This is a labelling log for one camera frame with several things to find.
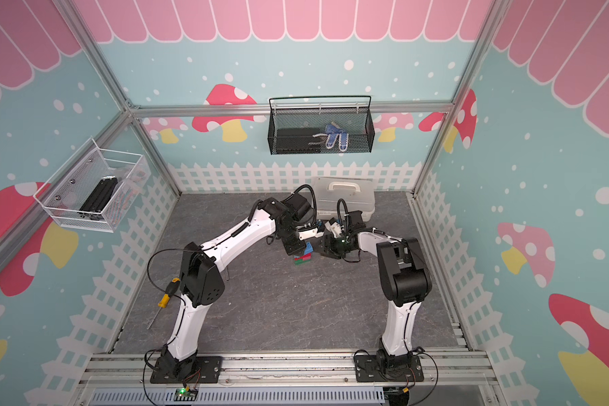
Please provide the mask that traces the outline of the large blue lego brick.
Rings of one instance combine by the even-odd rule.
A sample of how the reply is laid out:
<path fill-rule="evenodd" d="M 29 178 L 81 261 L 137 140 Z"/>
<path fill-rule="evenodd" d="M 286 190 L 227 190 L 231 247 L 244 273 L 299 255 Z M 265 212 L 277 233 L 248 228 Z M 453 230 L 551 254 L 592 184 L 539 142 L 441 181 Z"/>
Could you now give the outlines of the large blue lego brick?
<path fill-rule="evenodd" d="M 306 243 L 306 249 L 304 250 L 304 254 L 303 256 L 308 256 L 313 252 L 313 247 L 312 244 L 310 242 Z"/>

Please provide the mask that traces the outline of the red lego brick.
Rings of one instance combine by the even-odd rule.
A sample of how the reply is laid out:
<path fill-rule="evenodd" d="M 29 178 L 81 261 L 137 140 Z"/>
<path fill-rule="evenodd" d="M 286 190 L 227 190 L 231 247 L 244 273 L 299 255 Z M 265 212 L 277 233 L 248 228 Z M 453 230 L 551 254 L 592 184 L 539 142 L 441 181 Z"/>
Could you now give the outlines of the red lego brick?
<path fill-rule="evenodd" d="M 311 260 L 311 255 L 304 255 L 302 257 L 294 258 L 294 262 L 296 262 L 296 263 L 308 262 L 310 260 Z"/>

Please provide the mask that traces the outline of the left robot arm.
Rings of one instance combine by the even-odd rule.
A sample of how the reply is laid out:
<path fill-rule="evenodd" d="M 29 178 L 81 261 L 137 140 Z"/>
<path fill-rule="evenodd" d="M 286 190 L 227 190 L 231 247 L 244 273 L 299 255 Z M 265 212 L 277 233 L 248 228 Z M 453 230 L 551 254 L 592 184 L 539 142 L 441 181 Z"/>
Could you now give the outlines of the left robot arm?
<path fill-rule="evenodd" d="M 210 306 L 225 291 L 222 272 L 264 238 L 280 240 L 287 255 L 303 255 L 306 238 L 302 234 L 316 230 L 316 209 L 314 189 L 302 184 L 282 201 L 256 201 L 242 222 L 213 240 L 177 249 L 183 255 L 180 272 L 163 290 L 158 309 L 166 308 L 172 298 L 177 298 L 179 315 L 167 343 L 145 354 L 159 354 L 154 365 L 145 361 L 152 370 L 151 383 L 168 379 L 186 386 L 201 377 L 203 363 L 198 360 L 198 340 Z"/>

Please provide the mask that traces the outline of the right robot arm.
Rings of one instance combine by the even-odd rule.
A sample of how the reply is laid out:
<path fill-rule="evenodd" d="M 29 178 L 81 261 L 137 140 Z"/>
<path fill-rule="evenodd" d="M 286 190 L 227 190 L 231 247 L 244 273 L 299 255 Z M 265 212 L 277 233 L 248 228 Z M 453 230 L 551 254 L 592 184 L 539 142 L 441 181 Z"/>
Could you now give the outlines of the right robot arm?
<path fill-rule="evenodd" d="M 414 320 L 432 291 L 432 277 L 417 252 L 416 239 L 392 237 L 365 225 L 361 211 L 350 211 L 347 202 L 337 201 L 337 215 L 326 223 L 321 248 L 326 257 L 352 262 L 348 256 L 368 253 L 377 258 L 382 292 L 388 301 L 387 324 L 375 353 L 359 349 L 353 355 L 359 382 L 404 382 L 408 392 L 424 380 L 420 355 L 413 345 Z"/>

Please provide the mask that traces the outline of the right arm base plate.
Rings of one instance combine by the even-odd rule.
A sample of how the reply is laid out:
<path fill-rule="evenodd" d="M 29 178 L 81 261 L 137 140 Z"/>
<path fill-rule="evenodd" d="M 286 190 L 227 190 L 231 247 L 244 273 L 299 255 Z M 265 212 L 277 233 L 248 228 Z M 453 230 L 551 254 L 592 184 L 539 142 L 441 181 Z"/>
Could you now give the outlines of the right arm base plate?
<path fill-rule="evenodd" d="M 353 355 L 357 382 L 424 382 L 425 376 L 417 355 L 371 355 L 357 351 Z"/>

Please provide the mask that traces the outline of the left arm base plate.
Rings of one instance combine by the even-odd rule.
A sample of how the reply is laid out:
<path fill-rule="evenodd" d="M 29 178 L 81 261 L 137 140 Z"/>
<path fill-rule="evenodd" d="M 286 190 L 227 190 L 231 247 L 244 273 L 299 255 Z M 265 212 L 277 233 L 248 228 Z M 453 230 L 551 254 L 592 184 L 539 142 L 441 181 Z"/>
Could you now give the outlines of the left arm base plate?
<path fill-rule="evenodd" d="M 183 361 L 176 361 L 171 355 L 162 356 L 154 365 L 150 383 L 218 383 L 222 363 L 220 356 L 194 355 Z"/>

